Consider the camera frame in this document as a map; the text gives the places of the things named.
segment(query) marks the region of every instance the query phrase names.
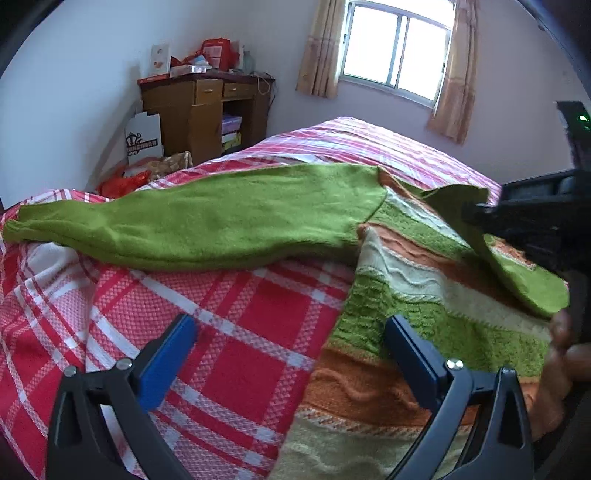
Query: metal screw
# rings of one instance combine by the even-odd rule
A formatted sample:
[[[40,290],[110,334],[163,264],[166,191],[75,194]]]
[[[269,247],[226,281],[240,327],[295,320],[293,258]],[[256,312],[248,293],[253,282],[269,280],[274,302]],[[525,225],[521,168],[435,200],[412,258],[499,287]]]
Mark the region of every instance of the metal screw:
[[[462,368],[464,368],[464,362],[462,362],[461,360],[458,360],[457,358],[450,358],[446,362],[446,365],[449,370],[453,370],[454,372],[457,372],[458,370],[461,370]]]
[[[74,365],[68,365],[64,369],[64,376],[67,378],[71,378],[78,373],[78,369],[74,367]]]
[[[116,364],[117,370],[125,371],[129,370],[134,363],[131,361],[131,358],[122,358]]]

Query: blue gripper pad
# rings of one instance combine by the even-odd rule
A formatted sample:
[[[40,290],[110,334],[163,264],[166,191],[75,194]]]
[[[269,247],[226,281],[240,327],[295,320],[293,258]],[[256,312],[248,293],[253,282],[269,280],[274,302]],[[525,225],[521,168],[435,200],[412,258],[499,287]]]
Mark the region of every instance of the blue gripper pad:
[[[197,341],[199,328],[191,316],[183,315],[177,322],[163,340],[159,339],[162,343],[139,378],[137,400],[145,412],[155,410],[163,402]]]

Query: white wall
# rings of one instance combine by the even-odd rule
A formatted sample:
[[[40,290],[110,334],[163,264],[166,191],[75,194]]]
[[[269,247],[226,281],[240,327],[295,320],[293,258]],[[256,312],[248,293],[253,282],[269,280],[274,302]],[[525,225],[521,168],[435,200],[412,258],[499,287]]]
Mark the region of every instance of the white wall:
[[[125,157],[122,127],[151,46],[183,58],[243,26],[241,0],[65,0],[0,79],[0,197],[84,189],[98,164]]]
[[[553,101],[585,99],[548,35],[515,0],[480,0],[478,91],[464,146],[425,129],[429,109],[379,90],[341,82],[325,100],[295,91],[317,0],[254,0],[247,41],[256,67],[277,78],[269,133],[355,116],[438,148],[499,181],[570,167]]]

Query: window pane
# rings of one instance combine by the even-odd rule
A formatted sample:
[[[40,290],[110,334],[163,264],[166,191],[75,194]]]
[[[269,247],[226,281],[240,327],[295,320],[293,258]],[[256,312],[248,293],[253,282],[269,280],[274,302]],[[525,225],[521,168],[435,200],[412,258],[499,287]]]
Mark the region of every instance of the window pane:
[[[430,18],[450,28],[453,26],[455,14],[449,0],[377,0],[377,3]]]
[[[398,88],[435,100],[446,53],[446,30],[411,18]]]
[[[355,7],[345,75],[386,83],[392,62],[398,16]]]

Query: box on shelf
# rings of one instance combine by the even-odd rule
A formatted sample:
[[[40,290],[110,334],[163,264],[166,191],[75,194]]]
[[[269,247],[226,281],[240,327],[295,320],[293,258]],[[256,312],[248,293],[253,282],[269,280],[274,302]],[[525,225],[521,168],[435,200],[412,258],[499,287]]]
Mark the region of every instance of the box on shelf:
[[[222,135],[238,132],[242,126],[242,117],[224,113],[222,117]]]
[[[242,134],[240,132],[233,132],[222,137],[222,148],[224,152],[242,145]]]

